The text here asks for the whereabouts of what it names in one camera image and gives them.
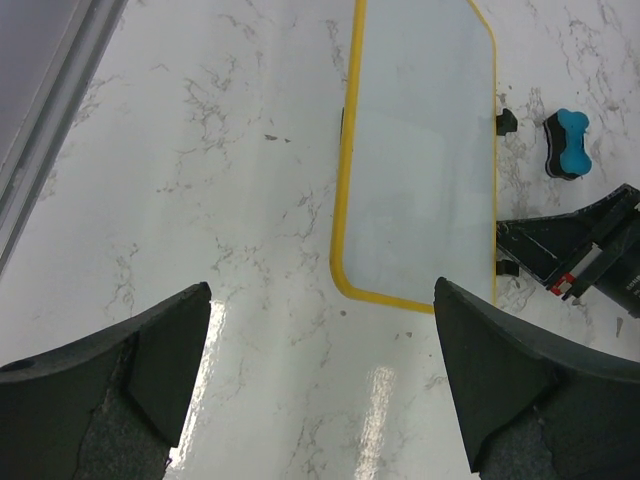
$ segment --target white marble surface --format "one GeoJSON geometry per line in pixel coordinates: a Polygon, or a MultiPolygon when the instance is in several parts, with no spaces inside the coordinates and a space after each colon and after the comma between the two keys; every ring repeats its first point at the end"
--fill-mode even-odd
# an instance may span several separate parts
{"type": "MultiPolygon", "coordinates": [[[[346,300],[329,275],[352,2],[188,5],[130,1],[0,280],[0,364],[206,280],[209,339],[168,478],[473,478],[433,318],[346,300]]],[[[520,119],[500,142],[499,218],[639,187],[640,6],[480,8],[498,102],[520,119]],[[571,184],[545,178],[536,126],[559,107],[592,121],[597,166],[571,184]]],[[[640,359],[638,322],[597,292],[576,306],[526,278],[500,292],[532,322],[640,359]]]]}

